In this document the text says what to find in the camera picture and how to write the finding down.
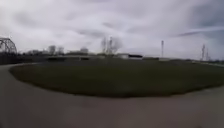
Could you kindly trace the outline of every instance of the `bridge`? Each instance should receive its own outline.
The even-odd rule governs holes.
[[[0,37],[0,52],[17,53],[15,43],[10,38]]]

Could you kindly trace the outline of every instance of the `green lawn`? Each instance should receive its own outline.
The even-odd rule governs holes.
[[[55,62],[17,66],[10,72],[41,88],[105,97],[168,96],[224,84],[224,68],[181,61]]]

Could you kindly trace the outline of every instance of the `cloud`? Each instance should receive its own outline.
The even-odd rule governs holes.
[[[212,26],[212,27],[205,26],[203,28],[190,29],[184,33],[179,33],[177,35],[174,35],[173,37],[190,36],[195,34],[205,34],[210,32],[219,32],[219,31],[224,31],[224,26]]]
[[[63,45],[67,50],[86,46],[99,52],[103,37],[114,36],[123,43],[121,52],[160,56],[160,42],[165,39],[167,57],[198,59],[205,43],[211,47],[214,58],[221,58],[224,53],[215,49],[220,47],[222,38],[211,36],[211,33],[198,34],[197,30],[224,26],[220,22],[223,19],[214,15],[224,12],[220,3],[224,2],[1,0],[0,34],[10,35],[21,51],[55,44]],[[170,38],[183,33],[188,33],[188,36]]]

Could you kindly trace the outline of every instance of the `road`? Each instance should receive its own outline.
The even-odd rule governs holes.
[[[94,98],[21,83],[9,67],[0,67],[3,128],[224,127],[224,87],[169,98]]]

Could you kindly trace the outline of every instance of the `pole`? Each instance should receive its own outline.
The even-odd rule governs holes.
[[[161,42],[161,58],[164,56],[164,41]]]

